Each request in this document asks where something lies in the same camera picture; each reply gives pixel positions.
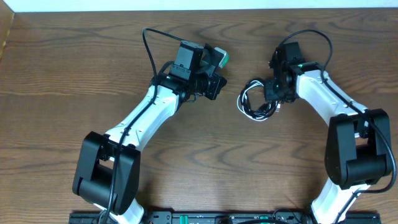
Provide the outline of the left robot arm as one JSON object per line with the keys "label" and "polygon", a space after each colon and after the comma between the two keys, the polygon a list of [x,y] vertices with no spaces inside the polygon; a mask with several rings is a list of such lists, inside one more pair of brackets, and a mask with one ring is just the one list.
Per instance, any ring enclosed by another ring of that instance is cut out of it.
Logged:
{"label": "left robot arm", "polygon": [[137,107],[104,134],[92,131],[84,138],[72,189],[102,209],[97,222],[141,221],[144,209],[136,194],[143,149],[192,96],[216,99],[227,84],[218,70],[228,59],[219,47],[181,41],[176,59],[163,65]]}

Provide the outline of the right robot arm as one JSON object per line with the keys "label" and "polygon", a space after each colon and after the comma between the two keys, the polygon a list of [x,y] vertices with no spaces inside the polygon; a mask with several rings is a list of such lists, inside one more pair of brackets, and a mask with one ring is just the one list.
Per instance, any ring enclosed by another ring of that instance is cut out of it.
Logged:
{"label": "right robot arm", "polygon": [[298,42],[276,47],[266,80],[267,101],[309,103],[328,126],[325,169],[328,175],[310,205],[312,223],[339,223],[357,196],[393,172],[389,152],[389,117],[382,109],[369,110],[340,89],[318,62],[306,62]]}

